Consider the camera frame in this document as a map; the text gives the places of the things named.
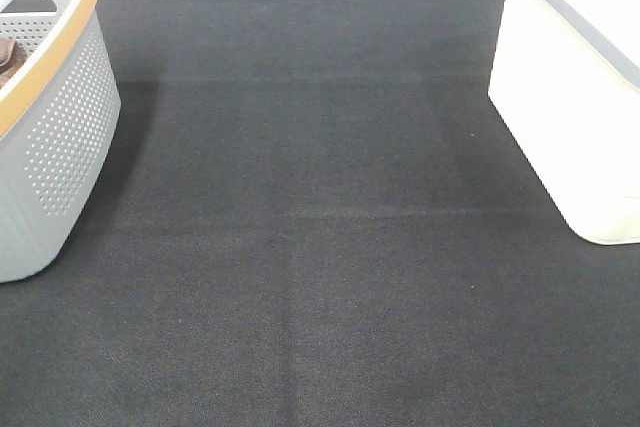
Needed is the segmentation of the brown towel in basket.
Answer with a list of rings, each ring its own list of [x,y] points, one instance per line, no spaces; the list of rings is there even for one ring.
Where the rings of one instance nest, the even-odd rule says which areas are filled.
[[[14,39],[0,40],[0,87],[4,87],[25,63],[27,54]]]

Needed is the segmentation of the black fabric table mat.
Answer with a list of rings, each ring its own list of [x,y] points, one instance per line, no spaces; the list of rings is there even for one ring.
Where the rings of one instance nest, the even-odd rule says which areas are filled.
[[[1,288],[5,426],[635,426],[639,249],[487,96],[504,0],[99,0],[122,102]]]

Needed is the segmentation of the grey perforated laundry basket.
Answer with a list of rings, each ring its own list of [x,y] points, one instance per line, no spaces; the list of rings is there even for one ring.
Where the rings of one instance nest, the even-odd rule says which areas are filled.
[[[7,7],[16,0],[1,0]],[[25,63],[1,87],[1,280],[51,264],[107,157],[121,100],[97,0],[20,0],[1,12],[1,38]]]

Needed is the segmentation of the white plastic storage basket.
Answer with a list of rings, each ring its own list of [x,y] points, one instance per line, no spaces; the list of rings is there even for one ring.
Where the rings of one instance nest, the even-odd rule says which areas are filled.
[[[488,95],[568,226],[639,239],[639,0],[504,0]]]

